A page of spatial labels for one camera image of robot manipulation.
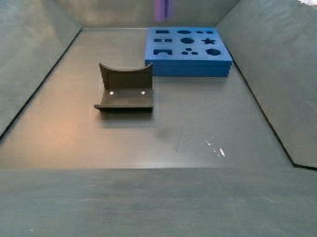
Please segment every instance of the circular hole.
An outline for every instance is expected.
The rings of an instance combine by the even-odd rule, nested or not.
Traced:
[[[206,50],[210,56],[218,56],[222,52],[218,49],[210,48]]]
[[[194,43],[194,39],[193,39],[193,38],[182,38],[182,39],[181,39],[181,42],[182,42],[184,44],[193,44],[193,43]]]
[[[189,34],[189,33],[192,33],[190,31],[178,31],[178,33],[181,33],[181,34]]]

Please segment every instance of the purple object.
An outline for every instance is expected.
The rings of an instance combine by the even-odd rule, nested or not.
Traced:
[[[173,15],[173,0],[155,0],[155,21],[163,21]]]

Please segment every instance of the gray wall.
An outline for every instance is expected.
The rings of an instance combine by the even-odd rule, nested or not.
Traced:
[[[0,0],[0,136],[79,30],[51,0]]]
[[[241,0],[174,0],[174,16],[154,21],[155,0],[55,0],[85,27],[213,26]]]
[[[316,9],[242,0],[218,31],[293,162],[317,168]]]

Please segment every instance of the dark curved bracket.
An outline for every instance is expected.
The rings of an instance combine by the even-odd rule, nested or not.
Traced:
[[[153,64],[142,69],[118,70],[99,64],[105,94],[99,110],[153,109]]]

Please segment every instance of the blue foam block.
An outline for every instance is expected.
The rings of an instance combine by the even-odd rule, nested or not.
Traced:
[[[150,27],[145,65],[155,76],[226,77],[232,56],[214,28]]]

